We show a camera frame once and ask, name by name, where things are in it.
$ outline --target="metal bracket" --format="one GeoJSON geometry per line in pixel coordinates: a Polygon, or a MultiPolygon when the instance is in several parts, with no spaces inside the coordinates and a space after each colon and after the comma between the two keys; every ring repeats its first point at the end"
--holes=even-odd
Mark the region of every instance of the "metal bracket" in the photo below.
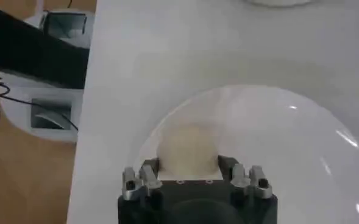
{"type": "Polygon", "coordinates": [[[131,167],[126,167],[123,172],[123,198],[126,201],[134,201],[140,198],[142,182],[136,177],[131,167]]]}
{"type": "Polygon", "coordinates": [[[261,166],[252,166],[249,177],[251,185],[254,187],[254,196],[267,199],[272,196],[272,186],[266,179],[261,166]]]}
{"type": "Polygon", "coordinates": [[[140,178],[146,187],[147,195],[151,196],[153,190],[161,188],[163,183],[157,179],[150,165],[143,165],[140,169],[140,178]]]}
{"type": "Polygon", "coordinates": [[[251,180],[246,177],[245,169],[242,164],[237,163],[232,168],[232,180],[230,182],[235,187],[243,189],[244,195],[249,194],[249,187],[251,186],[251,180]]]}

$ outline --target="screw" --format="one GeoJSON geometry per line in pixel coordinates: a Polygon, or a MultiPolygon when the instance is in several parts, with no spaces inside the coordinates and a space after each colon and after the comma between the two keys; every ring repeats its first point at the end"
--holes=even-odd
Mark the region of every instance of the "screw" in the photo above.
{"type": "Polygon", "coordinates": [[[133,180],[126,182],[126,189],[128,191],[134,190],[136,188],[136,183],[133,180]]]}
{"type": "Polygon", "coordinates": [[[259,179],[258,186],[260,188],[268,188],[269,187],[269,181],[265,178],[259,179]]]}

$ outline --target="clear plastic dome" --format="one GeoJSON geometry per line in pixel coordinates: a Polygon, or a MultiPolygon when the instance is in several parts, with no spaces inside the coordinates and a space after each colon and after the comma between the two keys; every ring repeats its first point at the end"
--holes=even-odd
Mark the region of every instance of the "clear plastic dome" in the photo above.
{"type": "Polygon", "coordinates": [[[207,127],[219,154],[245,168],[263,166],[279,223],[359,223],[359,143],[312,100],[256,85],[206,91],[161,121],[135,169],[156,157],[164,133],[184,125],[207,127]]]}

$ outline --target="wooden floor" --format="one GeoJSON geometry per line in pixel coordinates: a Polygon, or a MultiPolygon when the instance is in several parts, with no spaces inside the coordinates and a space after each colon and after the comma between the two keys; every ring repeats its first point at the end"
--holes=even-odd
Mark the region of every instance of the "wooden floor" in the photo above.
{"type": "MultiPolygon", "coordinates": [[[[45,0],[48,10],[69,0],[45,0]]],[[[35,12],[35,0],[0,0],[0,9],[24,19],[35,12]]],[[[71,8],[94,12],[96,0],[73,0],[71,8]]],[[[0,122],[0,223],[65,223],[74,165],[75,144],[52,142],[0,122]]]]}

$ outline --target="white tabletop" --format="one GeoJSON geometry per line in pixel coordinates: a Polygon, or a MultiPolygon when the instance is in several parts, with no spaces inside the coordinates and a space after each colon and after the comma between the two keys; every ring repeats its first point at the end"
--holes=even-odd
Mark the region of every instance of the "white tabletop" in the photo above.
{"type": "Polygon", "coordinates": [[[359,140],[359,0],[100,0],[68,223],[116,223],[121,172],[167,113],[228,84],[288,89],[359,140]]]}

